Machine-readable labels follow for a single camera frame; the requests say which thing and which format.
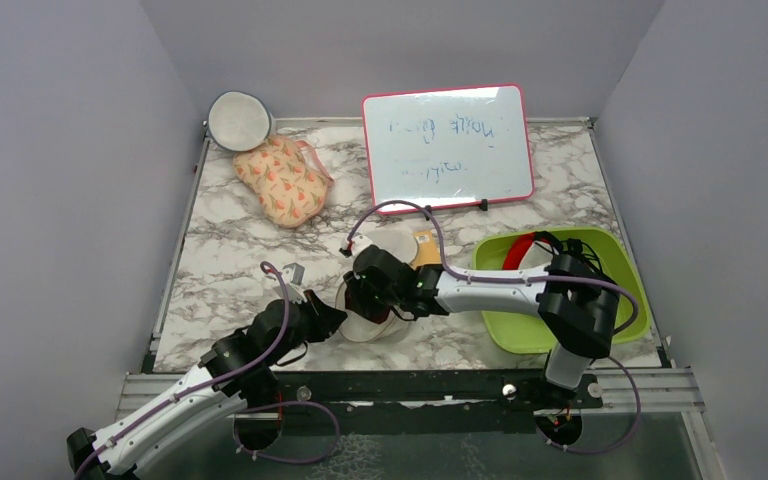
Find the white bra with black straps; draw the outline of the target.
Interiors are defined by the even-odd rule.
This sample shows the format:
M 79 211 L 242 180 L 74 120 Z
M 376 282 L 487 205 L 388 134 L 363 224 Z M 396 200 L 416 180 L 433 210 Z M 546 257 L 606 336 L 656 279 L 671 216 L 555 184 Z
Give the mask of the white bra with black straps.
M 554 257 L 562 250 L 562 243 L 535 240 L 523 255 L 519 268 L 532 269 L 544 267 L 551 263 Z

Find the dark bra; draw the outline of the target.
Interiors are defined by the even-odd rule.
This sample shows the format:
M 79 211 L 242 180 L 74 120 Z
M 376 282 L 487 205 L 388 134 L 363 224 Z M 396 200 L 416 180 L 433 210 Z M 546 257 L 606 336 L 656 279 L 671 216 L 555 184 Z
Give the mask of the dark bra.
M 358 314 L 362 319 L 374 324 L 382 324 L 388 320 L 391 309 L 374 296 L 363 296 L 347 292 L 344 294 L 345 308 Z

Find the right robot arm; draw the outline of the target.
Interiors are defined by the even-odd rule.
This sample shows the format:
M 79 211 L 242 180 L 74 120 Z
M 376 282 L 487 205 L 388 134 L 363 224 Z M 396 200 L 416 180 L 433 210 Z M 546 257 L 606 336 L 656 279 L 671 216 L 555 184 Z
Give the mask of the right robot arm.
M 570 255 L 522 270 L 472 270 L 445 263 L 411 267 L 370 246 L 343 277 L 345 306 L 368 321 L 405 321 L 463 312 L 500 312 L 540 319 L 556 340 L 539 398 L 560 407 L 577 392 L 585 370 L 610 355 L 624 290 Z

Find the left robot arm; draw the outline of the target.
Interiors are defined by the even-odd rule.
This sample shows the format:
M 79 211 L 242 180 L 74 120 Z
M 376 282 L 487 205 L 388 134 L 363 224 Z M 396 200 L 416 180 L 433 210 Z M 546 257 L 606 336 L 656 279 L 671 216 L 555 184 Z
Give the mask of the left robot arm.
M 330 338 L 347 319 L 344 310 L 306 290 L 299 301 L 278 299 L 248 326 L 217 340 L 186 374 L 125 419 L 67 438 L 77 479 L 134 479 L 177 441 L 235 411 L 274 413 L 296 401 L 282 394 L 273 367 L 299 346 Z

